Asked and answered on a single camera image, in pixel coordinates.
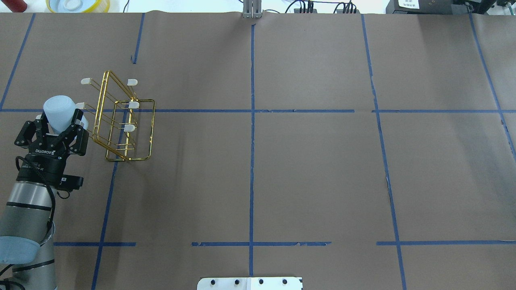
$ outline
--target red object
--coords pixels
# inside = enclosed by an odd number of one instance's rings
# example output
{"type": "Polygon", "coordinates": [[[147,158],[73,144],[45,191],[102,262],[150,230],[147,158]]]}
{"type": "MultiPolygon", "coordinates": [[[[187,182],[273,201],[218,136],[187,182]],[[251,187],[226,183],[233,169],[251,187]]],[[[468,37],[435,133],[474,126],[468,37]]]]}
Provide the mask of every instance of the red object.
{"type": "Polygon", "coordinates": [[[23,12],[27,10],[27,3],[23,0],[2,0],[2,2],[12,12],[23,12]]]}

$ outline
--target white mounting plate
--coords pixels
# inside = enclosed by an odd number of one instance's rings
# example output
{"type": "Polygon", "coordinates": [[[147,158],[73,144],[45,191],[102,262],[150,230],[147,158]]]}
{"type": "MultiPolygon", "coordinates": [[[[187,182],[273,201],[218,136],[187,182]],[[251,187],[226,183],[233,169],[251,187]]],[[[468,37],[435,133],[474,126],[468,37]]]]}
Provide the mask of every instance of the white mounting plate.
{"type": "Polygon", "coordinates": [[[202,278],[197,290],[302,290],[302,281],[297,277],[202,278]]]}

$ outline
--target white label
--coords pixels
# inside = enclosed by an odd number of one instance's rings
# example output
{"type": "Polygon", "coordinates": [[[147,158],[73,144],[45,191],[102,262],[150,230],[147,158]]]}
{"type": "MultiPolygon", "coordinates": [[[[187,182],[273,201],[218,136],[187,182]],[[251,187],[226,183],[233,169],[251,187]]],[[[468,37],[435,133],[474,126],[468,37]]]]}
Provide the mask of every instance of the white label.
{"type": "Polygon", "coordinates": [[[400,7],[419,9],[419,0],[398,0],[400,7]]]}

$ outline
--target metal bracket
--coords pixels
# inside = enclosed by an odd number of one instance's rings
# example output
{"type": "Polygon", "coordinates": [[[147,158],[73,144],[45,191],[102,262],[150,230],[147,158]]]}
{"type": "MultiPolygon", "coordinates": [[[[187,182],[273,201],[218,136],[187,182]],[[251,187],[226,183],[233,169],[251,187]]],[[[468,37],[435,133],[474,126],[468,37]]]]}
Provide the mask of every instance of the metal bracket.
{"type": "Polygon", "coordinates": [[[243,0],[244,18],[262,18],[262,0],[243,0]]]}
{"type": "Polygon", "coordinates": [[[302,290],[297,277],[202,278],[197,290],[302,290]]]}

